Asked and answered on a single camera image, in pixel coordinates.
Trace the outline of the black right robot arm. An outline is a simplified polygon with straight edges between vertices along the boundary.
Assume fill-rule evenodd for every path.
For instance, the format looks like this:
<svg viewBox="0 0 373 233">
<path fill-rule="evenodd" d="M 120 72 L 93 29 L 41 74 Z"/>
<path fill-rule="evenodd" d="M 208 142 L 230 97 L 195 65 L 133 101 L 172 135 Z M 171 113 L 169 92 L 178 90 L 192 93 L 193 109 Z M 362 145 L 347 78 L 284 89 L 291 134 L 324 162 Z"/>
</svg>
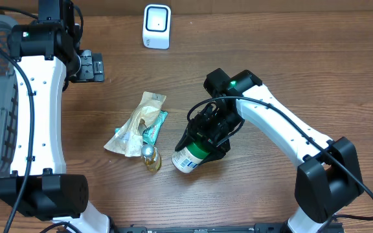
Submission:
<svg viewBox="0 0 373 233">
<path fill-rule="evenodd" d="M 273 141 L 297 171 L 296 212 L 282 223 L 256 223 L 251 232 L 342 232 L 340 209 L 363 193 L 355 146 L 333 140 L 304 123 L 282 105 L 251 71 L 228 76 L 209 73 L 203 84 L 210 95 L 187 115 L 188 124 L 172 155 L 173 165 L 190 173 L 222 159 L 231 137 L 250 122 Z"/>
</svg>

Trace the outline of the green lid jar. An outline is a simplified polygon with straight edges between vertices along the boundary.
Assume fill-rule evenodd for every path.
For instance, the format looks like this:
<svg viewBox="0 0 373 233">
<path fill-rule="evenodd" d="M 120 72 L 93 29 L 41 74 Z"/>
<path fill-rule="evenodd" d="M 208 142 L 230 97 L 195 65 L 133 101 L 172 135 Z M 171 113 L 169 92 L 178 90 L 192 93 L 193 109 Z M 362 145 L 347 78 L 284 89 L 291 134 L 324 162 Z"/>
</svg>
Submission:
<svg viewBox="0 0 373 233">
<path fill-rule="evenodd" d="M 190 173 L 209 155 L 200 142 L 192 142 L 171 156 L 172 164 L 183 173 Z"/>
</svg>

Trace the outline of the brown snack package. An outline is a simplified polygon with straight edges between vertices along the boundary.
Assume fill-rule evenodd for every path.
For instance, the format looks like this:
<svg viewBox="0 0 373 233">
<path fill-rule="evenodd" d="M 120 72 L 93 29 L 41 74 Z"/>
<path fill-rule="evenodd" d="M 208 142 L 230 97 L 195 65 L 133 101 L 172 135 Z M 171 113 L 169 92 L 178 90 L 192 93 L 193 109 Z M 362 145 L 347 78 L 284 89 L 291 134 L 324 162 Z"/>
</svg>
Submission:
<svg viewBox="0 0 373 233">
<path fill-rule="evenodd" d="M 143 121 L 147 128 L 150 127 L 157 120 L 165 100 L 166 96 L 163 94 L 143 92 L 139 105 L 133 110 L 126 123 L 104 145 L 104 149 L 126 157 L 140 157 L 143 139 L 139 125 Z"/>
</svg>

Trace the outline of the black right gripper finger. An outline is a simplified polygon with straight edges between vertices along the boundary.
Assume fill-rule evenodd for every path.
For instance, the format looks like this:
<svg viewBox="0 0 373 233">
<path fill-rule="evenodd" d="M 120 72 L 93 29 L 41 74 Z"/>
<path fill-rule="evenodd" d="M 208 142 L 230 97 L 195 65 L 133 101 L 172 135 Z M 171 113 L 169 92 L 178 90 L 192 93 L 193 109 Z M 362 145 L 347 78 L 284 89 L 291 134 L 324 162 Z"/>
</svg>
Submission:
<svg viewBox="0 0 373 233">
<path fill-rule="evenodd" d="M 230 149 L 230 147 L 204 148 L 203 151 L 207 152 L 208 155 L 200 162 L 200 165 L 224 158 Z"/>
<path fill-rule="evenodd" d="M 183 148 L 193 143 L 195 141 L 195 136 L 196 134 L 192 129 L 186 128 L 174 151 L 181 151 Z"/>
</svg>

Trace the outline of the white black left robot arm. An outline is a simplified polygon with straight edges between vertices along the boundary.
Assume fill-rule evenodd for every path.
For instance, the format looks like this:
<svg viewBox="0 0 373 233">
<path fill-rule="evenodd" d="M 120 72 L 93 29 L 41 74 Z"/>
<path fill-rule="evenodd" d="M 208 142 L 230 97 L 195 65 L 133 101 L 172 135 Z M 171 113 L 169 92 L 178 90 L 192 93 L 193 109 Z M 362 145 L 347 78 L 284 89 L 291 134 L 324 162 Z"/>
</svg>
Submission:
<svg viewBox="0 0 373 233">
<path fill-rule="evenodd" d="M 80 48 L 80 9 L 71 1 L 40 1 L 35 20 L 15 25 L 7 58 L 18 88 L 17 137 L 0 199 L 13 213 L 70 232 L 114 232 L 110 217 L 89 201 L 85 176 L 69 174 L 61 140 L 62 93 L 69 83 L 103 82 L 100 54 Z"/>
</svg>

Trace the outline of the yellow oil bottle silver cap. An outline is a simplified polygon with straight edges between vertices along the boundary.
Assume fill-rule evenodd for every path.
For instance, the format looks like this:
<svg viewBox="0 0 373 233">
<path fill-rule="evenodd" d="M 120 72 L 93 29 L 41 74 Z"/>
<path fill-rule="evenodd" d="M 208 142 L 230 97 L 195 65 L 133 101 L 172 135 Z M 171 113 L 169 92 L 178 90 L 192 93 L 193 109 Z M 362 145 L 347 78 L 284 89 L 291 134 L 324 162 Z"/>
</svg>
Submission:
<svg viewBox="0 0 373 233">
<path fill-rule="evenodd" d="M 145 144 L 141 148 L 141 159 L 150 172 L 158 172 L 162 165 L 161 156 L 154 145 Z"/>
</svg>

